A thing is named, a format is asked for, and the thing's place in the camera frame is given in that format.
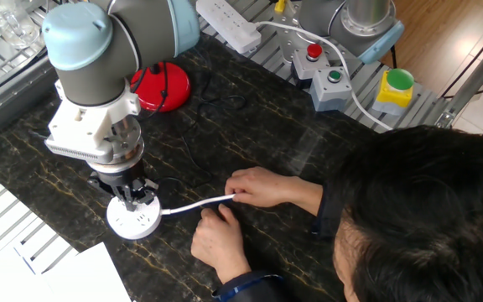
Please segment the person's left hand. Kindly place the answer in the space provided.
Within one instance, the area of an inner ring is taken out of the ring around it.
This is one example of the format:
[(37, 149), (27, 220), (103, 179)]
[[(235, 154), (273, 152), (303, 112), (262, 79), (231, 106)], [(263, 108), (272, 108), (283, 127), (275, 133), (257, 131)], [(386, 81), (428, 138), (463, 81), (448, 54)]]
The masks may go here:
[(212, 267), (223, 284), (252, 271), (240, 224), (231, 209), (223, 204), (219, 204), (217, 213), (209, 208), (201, 212), (190, 252)]

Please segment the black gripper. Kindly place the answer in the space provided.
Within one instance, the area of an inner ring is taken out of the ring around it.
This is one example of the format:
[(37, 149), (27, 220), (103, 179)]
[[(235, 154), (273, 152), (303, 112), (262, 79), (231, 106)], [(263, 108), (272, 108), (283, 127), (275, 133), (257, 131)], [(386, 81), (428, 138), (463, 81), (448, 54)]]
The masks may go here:
[(128, 211), (137, 209), (137, 201), (133, 190), (140, 189), (139, 202), (153, 202), (157, 196), (158, 184), (146, 179), (142, 161), (132, 167), (118, 172), (101, 172), (95, 169), (98, 176), (90, 176), (87, 183), (95, 189), (108, 194), (115, 201), (120, 201)]

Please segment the person's right hand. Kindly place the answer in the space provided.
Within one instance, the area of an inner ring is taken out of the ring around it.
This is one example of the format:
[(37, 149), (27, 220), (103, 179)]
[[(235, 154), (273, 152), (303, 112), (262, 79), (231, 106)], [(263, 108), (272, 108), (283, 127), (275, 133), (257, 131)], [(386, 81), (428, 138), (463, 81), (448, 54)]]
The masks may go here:
[(257, 207), (273, 207), (283, 203), (297, 204), (309, 183), (297, 176), (284, 176), (262, 167), (240, 169), (226, 180), (225, 195), (235, 202)]

